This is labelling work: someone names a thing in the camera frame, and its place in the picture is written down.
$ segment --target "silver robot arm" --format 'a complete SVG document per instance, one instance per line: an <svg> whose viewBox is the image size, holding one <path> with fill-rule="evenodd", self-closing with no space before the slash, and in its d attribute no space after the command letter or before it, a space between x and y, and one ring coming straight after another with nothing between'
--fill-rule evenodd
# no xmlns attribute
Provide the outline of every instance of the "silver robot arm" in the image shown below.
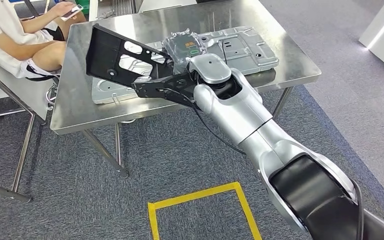
<svg viewBox="0 0 384 240"><path fill-rule="evenodd" d="M352 180L277 125L244 75L220 57L195 56L189 71L200 76L195 103L245 151L284 219L314 240L356 239L359 207ZM235 87L227 97L215 92L229 81ZM364 210L363 222L363 239L384 240L383 220Z"/></svg>

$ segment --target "black cable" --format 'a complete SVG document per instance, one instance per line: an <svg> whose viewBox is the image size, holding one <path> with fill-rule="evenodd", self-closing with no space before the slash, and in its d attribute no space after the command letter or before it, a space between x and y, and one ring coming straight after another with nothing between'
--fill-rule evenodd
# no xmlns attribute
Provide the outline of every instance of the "black cable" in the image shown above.
<svg viewBox="0 0 384 240"><path fill-rule="evenodd" d="M216 138L218 138L218 139L219 139L220 141L222 141L224 144L226 144L227 146L229 146L231 149L235 150L236 152L238 152L238 153L240 153L240 154L246 155L245 152L243 152L243 151L237 149L237 148L236 148L235 146L233 146L232 144L226 142L226 141L223 140L220 136L218 136L217 134L215 134L215 133L213 132L213 130L211 130L211 128L205 123L205 121L204 121L203 117L201 116L200 112L199 112L198 109L195 107L195 104L189 99L189 97L187 97L185 94L183 94L183 93L181 93L181 92L178 92L178 91L173 90L173 89L170 89L170 88L165 88L165 87L163 87L163 88L160 88L160 89L162 89L162 90L168 90L168 91L170 91L170 92L173 92L173 93L178 94L178 95L182 96L183 98L185 98L188 102L190 102L190 104L192 105L192 108L193 108L193 110L195 111L196 115L198 115L198 118L201 120L201 122L204 124L204 126L208 129L208 131L209 131L210 133L212 133Z"/></svg>
<svg viewBox="0 0 384 240"><path fill-rule="evenodd" d="M221 49L223 50L224 62L228 64L228 58L226 57L225 42L221 41Z"/></svg>
<svg viewBox="0 0 384 240"><path fill-rule="evenodd" d="M353 179L349 179L354 185L354 189L357 195L357 203L358 203L358 227L357 227L357 237L356 240L363 240L364 236L364 206L363 206L363 197L362 190L356 181Z"/></svg>

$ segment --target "yellow tape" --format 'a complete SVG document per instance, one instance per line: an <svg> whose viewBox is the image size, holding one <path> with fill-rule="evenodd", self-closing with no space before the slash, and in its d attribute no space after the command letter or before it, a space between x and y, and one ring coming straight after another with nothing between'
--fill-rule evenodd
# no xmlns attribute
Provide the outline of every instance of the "yellow tape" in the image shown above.
<svg viewBox="0 0 384 240"><path fill-rule="evenodd" d="M263 240L261 238L260 232L258 231L258 227L256 221L254 220L253 213L251 212L250 206L248 205L247 199L245 198L244 191L242 190L239 182L233 182L235 184L235 190L237 197L239 198L240 205L242 206L242 210L245 213L246 220L248 221L249 228L251 229L252 236L255 240Z"/></svg>
<svg viewBox="0 0 384 240"><path fill-rule="evenodd" d="M158 233L157 224L157 209L170 207L176 204L185 203L188 201L208 197L215 194L220 194L230 190L236 191L240 205L242 206L242 210L245 213L246 220L248 221L249 228L251 229L252 236L255 240L262 240L256 221L254 220L253 213L251 212L250 206L248 205L247 199L245 198L244 191L242 190L241 185L237 181L201 191L196 191L182 196L169 198L155 203L148 202L149 224L151 226L153 240L160 240L160 234Z"/></svg>
<svg viewBox="0 0 384 240"><path fill-rule="evenodd" d="M155 210L155 205L148 202L149 224L151 225L153 240L160 240L160 234L158 233L157 213Z"/></svg>

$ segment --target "hand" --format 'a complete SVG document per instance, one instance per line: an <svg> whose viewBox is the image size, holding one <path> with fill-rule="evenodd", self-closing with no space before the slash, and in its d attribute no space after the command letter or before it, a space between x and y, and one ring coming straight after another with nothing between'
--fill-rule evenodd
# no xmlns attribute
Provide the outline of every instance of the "hand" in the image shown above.
<svg viewBox="0 0 384 240"><path fill-rule="evenodd" d="M72 10L72 8L74 8L74 6L76 6L76 5L70 1L62 1L62 2L57 3L53 8L51 8L49 10L49 12L54 14L54 16L56 18L62 17L66 13L70 12Z"/></svg>

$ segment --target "green object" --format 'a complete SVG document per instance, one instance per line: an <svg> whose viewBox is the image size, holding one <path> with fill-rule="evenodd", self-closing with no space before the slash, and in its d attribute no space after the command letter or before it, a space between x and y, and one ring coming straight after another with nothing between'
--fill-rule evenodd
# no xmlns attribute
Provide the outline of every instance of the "green object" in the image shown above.
<svg viewBox="0 0 384 240"><path fill-rule="evenodd" d="M83 10L81 11L84 15L89 14L89 5L90 5L90 0L75 0L75 2L78 5L81 5L83 7Z"/></svg>

